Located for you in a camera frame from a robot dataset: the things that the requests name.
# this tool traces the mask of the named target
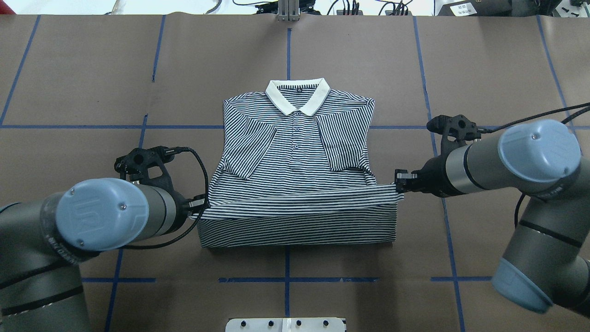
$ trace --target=blue tape line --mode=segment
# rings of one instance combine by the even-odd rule
[[[424,61],[422,60],[422,49],[420,47],[420,36],[418,32],[418,20],[416,16],[413,17],[414,19],[414,34],[416,36],[416,49],[418,51],[418,62],[420,65],[420,74],[422,76],[422,89],[424,91],[424,102],[426,103],[426,109],[428,111],[428,120],[432,120],[432,112],[430,109],[430,99],[428,97],[428,90],[426,89],[426,74],[424,73]],[[438,155],[437,152],[437,144],[436,140],[434,139],[434,134],[430,133],[430,140],[432,142],[432,152],[436,157]],[[447,245],[448,245],[448,252],[449,252],[449,259],[451,261],[451,271],[453,272],[453,278],[457,277],[457,269],[455,268],[455,254],[453,252],[453,241],[451,239],[451,227],[448,223],[448,213],[447,213],[447,203],[442,198],[442,206],[444,208],[444,221],[445,226],[447,228]],[[465,332],[465,322],[463,320],[463,306],[461,305],[461,294],[459,292],[459,283],[457,280],[453,281],[455,286],[455,300],[457,302],[457,312],[459,315],[459,326],[461,327],[461,332]]]
[[[491,276],[458,276],[453,278],[451,276],[434,276],[430,278],[432,282],[450,282],[450,281],[491,281]]]
[[[219,283],[227,284],[227,283],[248,283],[248,282],[285,282],[286,278],[219,278]],[[316,278],[316,277],[302,277],[302,278],[289,278],[289,283],[291,282],[376,282],[379,278],[377,277],[333,277],[333,278]]]
[[[291,317],[290,299],[291,247],[285,246],[285,317]]]
[[[10,92],[8,92],[8,97],[6,99],[6,103],[4,104],[4,110],[2,111],[2,115],[0,115],[0,125],[2,125],[2,123],[4,122],[4,118],[6,118],[6,113],[8,111],[8,106],[10,105],[10,100],[12,99],[12,94],[14,93],[14,89],[17,87],[18,78],[21,75],[22,67],[25,64],[25,60],[27,59],[27,54],[29,53],[29,49],[31,48],[33,38],[35,37],[35,32],[37,32],[37,27],[39,26],[40,19],[41,16],[37,15],[37,20],[35,21],[35,25],[33,25],[33,30],[31,31],[29,42],[27,43],[27,47],[25,48],[25,53],[23,53],[22,55],[21,63],[18,65],[17,74],[14,76],[14,81],[12,81],[12,87],[10,88]]]
[[[369,129],[426,129],[426,126],[369,126]]]
[[[285,282],[285,278],[219,278],[220,283],[230,282]]]
[[[377,277],[363,278],[291,278],[291,282],[376,282]]]
[[[166,22],[166,15],[162,15],[162,23],[160,23],[160,36],[158,36],[158,46],[156,47],[156,56],[153,59],[152,82],[156,81],[156,69],[158,67],[158,58],[160,57],[160,46],[162,45],[162,35],[164,34],[164,22]]]
[[[418,62],[420,65],[420,74],[422,75],[422,90],[424,91],[424,101],[426,102],[426,109],[428,110],[428,120],[432,120],[430,112],[430,99],[428,98],[428,90],[426,89],[426,74],[424,73],[424,61],[422,60],[422,48],[420,47],[420,36],[418,33],[418,20],[414,18],[414,34],[416,35],[416,48],[418,50]]]
[[[82,282],[113,282],[113,278],[82,278]]]
[[[146,126],[148,125],[148,115],[143,116],[142,133],[139,135],[139,148],[143,148],[143,138],[146,135]]]
[[[478,126],[494,129],[498,126]],[[223,125],[0,125],[1,129],[223,129]],[[589,130],[590,126],[571,126],[576,130]],[[426,130],[426,126],[370,126],[373,130]]]
[[[461,332],[465,332],[465,320],[463,319],[463,305],[461,304],[461,292],[459,290],[459,282],[457,280],[457,267],[455,265],[455,252],[453,250],[453,239],[451,237],[451,226],[448,222],[448,210],[447,201],[441,198],[442,209],[444,210],[444,223],[447,229],[447,246],[448,246],[448,257],[451,261],[451,273],[453,275],[453,286],[455,288],[455,300],[457,302],[457,312],[459,314],[459,327]]]
[[[82,278],[82,282],[99,283],[108,282],[112,283],[114,278]],[[153,284],[156,282],[156,278],[119,278],[119,283],[146,283]]]
[[[139,125],[1,125],[2,129],[142,129]]]
[[[416,36],[416,50],[418,52],[418,63],[420,65],[420,75],[422,77],[422,91],[424,92],[424,102],[426,103],[426,110],[428,121],[432,120],[432,112],[430,111],[430,98],[428,97],[428,90],[426,89],[426,74],[424,73],[424,61],[422,60],[422,48],[420,47],[420,35],[418,32],[418,20],[416,16],[413,17],[414,19],[414,34]],[[435,156],[438,155],[437,152],[437,144],[434,140],[434,134],[430,133],[430,140],[432,142],[432,151]]]
[[[223,129],[223,125],[148,125],[147,129]]]
[[[113,289],[111,290],[111,298],[109,301],[109,311],[107,312],[107,321],[104,324],[104,332],[109,332],[110,323],[113,318],[114,300],[117,295],[117,284],[119,283],[119,273],[121,272],[121,263],[123,262],[123,249],[119,249],[117,257],[117,266],[114,270]]]
[[[543,43],[543,48],[545,49],[545,55],[547,56],[547,62],[549,63],[549,69],[551,69],[551,74],[553,75],[553,80],[555,81],[555,85],[557,86],[557,92],[559,93],[559,98],[561,98],[561,104],[563,107],[568,107],[565,103],[565,98],[563,96],[563,92],[561,90],[561,85],[559,84],[559,80],[557,79],[557,73],[555,73],[555,69],[553,68],[553,61],[551,61],[551,56],[549,55],[549,49],[547,48],[547,42],[545,41],[545,33],[543,32],[543,25],[541,24],[541,16],[537,15],[537,25],[539,26],[539,33],[541,33],[541,42]]]
[[[287,80],[291,79],[291,28],[287,28]]]
[[[547,41],[545,40],[545,32],[543,31],[543,24],[541,23],[541,16],[540,15],[537,15],[537,25],[539,26],[539,34],[541,34],[541,42],[543,43],[543,48],[545,49],[545,56],[547,57],[547,62],[549,63],[549,69],[551,69],[551,75],[553,75],[553,80],[555,81],[555,86],[557,87],[557,92],[559,93],[559,98],[561,99],[561,105],[563,105],[563,107],[568,107],[565,102],[565,97],[563,96],[563,90],[561,89],[561,84],[559,84],[559,79],[557,78],[557,73],[555,72],[555,68],[553,67],[553,61],[551,60],[551,55],[549,54],[549,48],[547,47]],[[571,115],[568,110],[565,111],[565,114],[567,116]],[[573,124],[573,120],[571,120],[566,125],[569,126],[569,128],[573,132],[573,135],[576,137],[576,139],[579,142],[578,134],[576,133],[576,129]]]

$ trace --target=black electronic device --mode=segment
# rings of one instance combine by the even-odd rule
[[[437,16],[510,16],[511,0],[468,0],[444,4]]]

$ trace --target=blue end cap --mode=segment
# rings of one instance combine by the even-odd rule
[[[57,229],[82,250],[107,251],[133,241],[148,222],[148,200],[132,183],[117,178],[82,181],[57,205]]]
[[[506,130],[498,142],[498,153],[514,175],[537,183],[572,174],[582,157],[576,136],[564,124],[551,119]]]
[[[500,258],[500,266],[491,279],[498,293],[519,306],[544,314],[553,301],[512,263]]]

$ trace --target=metal bracket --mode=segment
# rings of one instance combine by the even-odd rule
[[[278,0],[279,21],[299,21],[299,0]]]
[[[323,318],[235,318],[225,332],[346,332],[346,320]]]

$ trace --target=label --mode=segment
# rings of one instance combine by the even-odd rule
[[[455,16],[468,16],[468,15],[477,14],[476,9],[473,7],[471,2],[468,2],[466,4],[451,6],[451,10],[453,11],[453,14],[455,14]]]

